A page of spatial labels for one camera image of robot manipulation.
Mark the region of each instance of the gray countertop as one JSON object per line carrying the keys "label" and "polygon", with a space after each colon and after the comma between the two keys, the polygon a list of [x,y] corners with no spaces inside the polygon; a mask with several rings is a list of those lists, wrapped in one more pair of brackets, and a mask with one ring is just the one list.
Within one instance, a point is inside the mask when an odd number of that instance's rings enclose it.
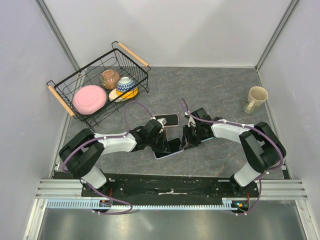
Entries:
{"label": "gray countertop", "polygon": [[[179,103],[181,97],[186,100],[191,112],[204,108],[212,118],[218,116],[244,124],[269,123],[265,105],[253,114],[247,114],[242,109],[249,89],[259,85],[253,68],[152,67],[149,93],[142,93],[136,100],[145,104],[154,115],[177,113],[180,125],[167,129],[167,139],[181,139],[183,125],[188,123]],[[127,118],[130,129],[134,129],[144,126],[149,115],[141,106],[132,104],[127,110]],[[65,141],[85,127],[83,122],[73,121]],[[94,130],[100,134],[123,133],[126,130],[124,107]],[[230,177],[246,161],[240,144],[215,138],[199,147],[159,160],[155,159],[149,147],[137,152],[106,154],[99,158],[96,166],[105,173]],[[282,179],[283,173],[277,169],[266,178]]]}

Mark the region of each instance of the brown cup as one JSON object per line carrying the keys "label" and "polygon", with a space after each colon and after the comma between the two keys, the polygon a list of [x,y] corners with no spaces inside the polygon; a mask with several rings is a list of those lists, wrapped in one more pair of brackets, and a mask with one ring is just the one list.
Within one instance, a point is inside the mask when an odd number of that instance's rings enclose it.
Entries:
{"label": "brown cup", "polygon": [[100,78],[101,85],[108,90],[115,89],[120,79],[120,74],[117,71],[111,69],[105,70]]}

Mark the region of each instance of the mug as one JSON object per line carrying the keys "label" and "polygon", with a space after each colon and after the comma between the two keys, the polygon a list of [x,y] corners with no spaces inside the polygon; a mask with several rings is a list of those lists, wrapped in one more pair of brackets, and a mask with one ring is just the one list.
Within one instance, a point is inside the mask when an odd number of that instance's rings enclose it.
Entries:
{"label": "mug", "polygon": [[263,87],[254,86],[250,89],[248,98],[243,104],[243,110],[247,114],[252,114],[268,98],[268,92]]}

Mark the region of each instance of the yellow plate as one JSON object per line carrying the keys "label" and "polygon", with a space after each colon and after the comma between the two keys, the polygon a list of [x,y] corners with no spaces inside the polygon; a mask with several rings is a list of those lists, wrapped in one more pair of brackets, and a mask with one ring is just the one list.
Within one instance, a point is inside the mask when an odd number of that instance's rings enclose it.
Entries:
{"label": "yellow plate", "polygon": [[[123,94],[123,92],[120,92],[118,90],[116,90],[116,94],[118,96],[120,96],[121,94]],[[124,94],[123,96],[121,96],[121,98],[123,99],[132,99],[133,97],[137,96],[138,94],[138,88],[136,87],[135,89],[128,91],[126,94]]]}

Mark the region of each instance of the blue and white bowl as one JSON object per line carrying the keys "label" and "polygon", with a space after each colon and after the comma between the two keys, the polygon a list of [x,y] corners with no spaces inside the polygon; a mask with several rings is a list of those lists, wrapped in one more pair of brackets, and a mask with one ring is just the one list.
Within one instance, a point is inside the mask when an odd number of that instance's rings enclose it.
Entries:
{"label": "blue and white bowl", "polygon": [[116,84],[116,89],[121,93],[125,93],[126,91],[129,91],[134,86],[135,86],[135,82],[129,77],[124,76]]}

